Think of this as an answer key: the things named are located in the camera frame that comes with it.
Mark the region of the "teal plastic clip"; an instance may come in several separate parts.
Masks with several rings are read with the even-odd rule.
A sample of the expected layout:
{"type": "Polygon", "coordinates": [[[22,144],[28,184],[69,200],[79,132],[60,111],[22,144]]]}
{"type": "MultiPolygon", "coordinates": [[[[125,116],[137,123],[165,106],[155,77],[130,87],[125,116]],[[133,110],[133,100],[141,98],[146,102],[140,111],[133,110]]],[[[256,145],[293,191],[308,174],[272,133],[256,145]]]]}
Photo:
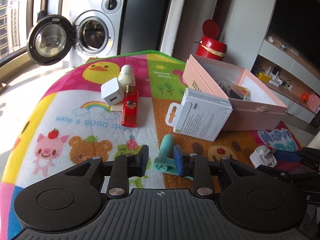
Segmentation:
{"type": "Polygon", "coordinates": [[[166,134],[161,142],[159,154],[153,161],[153,168],[159,172],[171,175],[178,175],[174,159],[171,158],[171,153],[174,149],[174,137],[171,134],[166,134]]]}

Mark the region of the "white three pin plug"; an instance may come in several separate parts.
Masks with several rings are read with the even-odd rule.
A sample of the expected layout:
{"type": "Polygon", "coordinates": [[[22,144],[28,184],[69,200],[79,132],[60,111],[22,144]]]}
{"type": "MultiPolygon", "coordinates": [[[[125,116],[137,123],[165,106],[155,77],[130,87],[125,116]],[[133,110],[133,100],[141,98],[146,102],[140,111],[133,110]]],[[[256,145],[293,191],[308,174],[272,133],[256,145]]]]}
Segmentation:
{"type": "Polygon", "coordinates": [[[271,143],[268,142],[266,145],[258,146],[254,152],[249,156],[251,163],[254,168],[264,165],[267,167],[275,167],[277,160],[274,157],[274,150],[270,150],[271,143]]]}

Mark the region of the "white usb charger cube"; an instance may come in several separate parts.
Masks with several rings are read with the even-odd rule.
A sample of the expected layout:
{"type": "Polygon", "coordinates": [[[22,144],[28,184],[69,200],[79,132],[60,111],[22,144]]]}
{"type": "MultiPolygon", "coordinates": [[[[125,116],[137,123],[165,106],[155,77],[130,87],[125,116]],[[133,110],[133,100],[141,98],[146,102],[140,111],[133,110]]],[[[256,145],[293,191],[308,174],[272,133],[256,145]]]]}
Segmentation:
{"type": "Polygon", "coordinates": [[[101,98],[105,101],[108,107],[116,105],[124,99],[123,88],[116,77],[103,83],[100,87],[101,98]]]}

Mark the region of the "clear plastic bag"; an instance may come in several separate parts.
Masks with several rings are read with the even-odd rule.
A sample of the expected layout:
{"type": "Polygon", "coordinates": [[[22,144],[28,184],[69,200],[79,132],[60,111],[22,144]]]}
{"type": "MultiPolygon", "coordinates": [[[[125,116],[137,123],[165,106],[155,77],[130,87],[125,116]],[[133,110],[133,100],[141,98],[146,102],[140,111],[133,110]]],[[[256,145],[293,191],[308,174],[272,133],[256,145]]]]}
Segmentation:
{"type": "Polygon", "coordinates": [[[240,90],[237,89],[237,85],[231,83],[228,80],[220,80],[218,82],[219,87],[223,90],[223,92],[229,97],[238,100],[246,100],[246,97],[243,97],[240,90]]]}

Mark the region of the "white charger packaging box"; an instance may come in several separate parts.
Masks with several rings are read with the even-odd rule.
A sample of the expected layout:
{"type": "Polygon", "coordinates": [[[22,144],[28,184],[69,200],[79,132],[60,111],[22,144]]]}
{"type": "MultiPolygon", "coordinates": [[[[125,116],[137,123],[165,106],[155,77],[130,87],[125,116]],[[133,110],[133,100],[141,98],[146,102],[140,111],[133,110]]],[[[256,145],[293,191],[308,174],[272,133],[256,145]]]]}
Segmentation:
{"type": "Polygon", "coordinates": [[[227,99],[186,88],[181,103],[170,104],[165,123],[175,133],[214,141],[232,110],[227,99]]]}

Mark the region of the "red lighter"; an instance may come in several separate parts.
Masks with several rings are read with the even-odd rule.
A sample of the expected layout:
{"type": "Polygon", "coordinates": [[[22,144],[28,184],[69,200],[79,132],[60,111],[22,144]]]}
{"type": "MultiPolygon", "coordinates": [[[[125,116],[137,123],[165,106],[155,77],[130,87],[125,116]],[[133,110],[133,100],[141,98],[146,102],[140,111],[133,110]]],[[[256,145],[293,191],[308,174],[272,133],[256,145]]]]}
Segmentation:
{"type": "Polygon", "coordinates": [[[123,100],[123,112],[121,125],[125,127],[137,127],[138,119],[138,88],[127,86],[123,100]]]}

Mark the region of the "colourful cartoon play mat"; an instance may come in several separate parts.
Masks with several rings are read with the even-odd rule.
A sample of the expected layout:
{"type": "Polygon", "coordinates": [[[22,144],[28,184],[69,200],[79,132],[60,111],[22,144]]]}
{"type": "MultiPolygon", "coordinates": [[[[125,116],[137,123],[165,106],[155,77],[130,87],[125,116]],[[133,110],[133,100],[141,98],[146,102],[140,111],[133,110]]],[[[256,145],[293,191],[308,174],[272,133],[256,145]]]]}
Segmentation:
{"type": "MultiPolygon", "coordinates": [[[[162,138],[172,132],[165,115],[173,102],[183,98],[184,63],[157,51],[104,59],[76,68],[56,81],[35,107],[18,136],[1,182],[1,239],[43,239],[42,234],[22,229],[14,211],[16,196],[26,187],[96,155],[113,160],[149,147],[154,161],[162,138]],[[119,74],[122,66],[133,67],[139,88],[138,127],[121,125],[121,113],[103,102],[100,87],[119,74]]],[[[190,179],[163,174],[148,166],[146,175],[129,180],[141,203],[129,207],[116,203],[113,217],[97,227],[62,239],[303,239],[293,230],[262,235],[237,228],[213,208],[196,202],[187,189],[190,179]]]]}

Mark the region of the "pink cardboard box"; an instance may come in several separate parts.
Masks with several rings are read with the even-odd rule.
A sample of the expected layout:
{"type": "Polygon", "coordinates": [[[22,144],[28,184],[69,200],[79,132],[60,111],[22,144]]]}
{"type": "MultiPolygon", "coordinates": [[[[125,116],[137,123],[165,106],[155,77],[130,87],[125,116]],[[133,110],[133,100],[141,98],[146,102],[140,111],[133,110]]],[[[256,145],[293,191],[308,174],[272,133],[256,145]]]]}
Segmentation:
{"type": "Polygon", "coordinates": [[[183,72],[189,88],[229,100],[232,112],[223,131],[272,130],[287,107],[249,70],[190,55],[183,72]]]}

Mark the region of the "white tv cabinet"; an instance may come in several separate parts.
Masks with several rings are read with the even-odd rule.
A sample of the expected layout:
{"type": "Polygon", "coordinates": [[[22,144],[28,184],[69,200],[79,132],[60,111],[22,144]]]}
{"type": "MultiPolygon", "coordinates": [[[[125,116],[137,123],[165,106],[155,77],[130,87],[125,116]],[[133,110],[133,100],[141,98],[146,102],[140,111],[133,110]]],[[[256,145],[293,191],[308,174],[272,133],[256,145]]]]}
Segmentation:
{"type": "Polygon", "coordinates": [[[287,114],[319,126],[319,70],[293,46],[267,32],[252,73],[270,76],[266,85],[285,104],[287,114]]]}

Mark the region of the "white cream tube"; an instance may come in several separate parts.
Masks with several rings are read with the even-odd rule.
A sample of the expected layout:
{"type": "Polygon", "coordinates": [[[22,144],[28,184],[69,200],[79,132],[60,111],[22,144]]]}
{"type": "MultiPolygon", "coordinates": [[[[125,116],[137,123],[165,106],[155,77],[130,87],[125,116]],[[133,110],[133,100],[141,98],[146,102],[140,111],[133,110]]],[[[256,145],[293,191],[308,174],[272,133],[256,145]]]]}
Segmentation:
{"type": "Polygon", "coordinates": [[[136,85],[133,68],[130,65],[126,64],[122,66],[120,74],[118,76],[118,81],[121,84],[123,90],[126,90],[127,86],[136,85]]]}

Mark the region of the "red lidded trash can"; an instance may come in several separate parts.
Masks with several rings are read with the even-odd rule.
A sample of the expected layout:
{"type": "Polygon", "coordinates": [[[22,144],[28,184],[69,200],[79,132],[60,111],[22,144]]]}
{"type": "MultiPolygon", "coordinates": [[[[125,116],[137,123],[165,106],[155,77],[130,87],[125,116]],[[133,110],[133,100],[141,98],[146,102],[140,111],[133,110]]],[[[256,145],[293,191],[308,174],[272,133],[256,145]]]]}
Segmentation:
{"type": "Polygon", "coordinates": [[[227,44],[218,41],[219,28],[215,21],[206,20],[202,26],[203,37],[199,41],[196,55],[222,61],[227,53],[227,44]]]}

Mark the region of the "round washing machine door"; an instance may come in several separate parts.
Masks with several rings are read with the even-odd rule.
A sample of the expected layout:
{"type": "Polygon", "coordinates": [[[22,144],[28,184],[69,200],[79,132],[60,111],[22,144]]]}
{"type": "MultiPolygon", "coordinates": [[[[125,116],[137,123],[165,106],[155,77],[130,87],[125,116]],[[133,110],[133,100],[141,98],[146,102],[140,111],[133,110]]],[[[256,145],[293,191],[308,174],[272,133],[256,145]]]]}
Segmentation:
{"type": "Polygon", "coordinates": [[[33,63],[50,66],[61,61],[75,41],[75,27],[61,15],[48,15],[31,28],[27,52],[33,63]]]}

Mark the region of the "silver washing machine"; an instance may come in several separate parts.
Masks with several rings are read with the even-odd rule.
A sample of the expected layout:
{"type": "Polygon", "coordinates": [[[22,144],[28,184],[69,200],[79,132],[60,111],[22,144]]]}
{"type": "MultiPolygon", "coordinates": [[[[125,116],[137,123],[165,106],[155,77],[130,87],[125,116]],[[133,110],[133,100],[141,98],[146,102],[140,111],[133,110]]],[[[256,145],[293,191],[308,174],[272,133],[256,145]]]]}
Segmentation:
{"type": "Polygon", "coordinates": [[[126,0],[71,0],[69,21],[75,37],[69,52],[70,66],[118,55],[125,5],[126,0]]]}

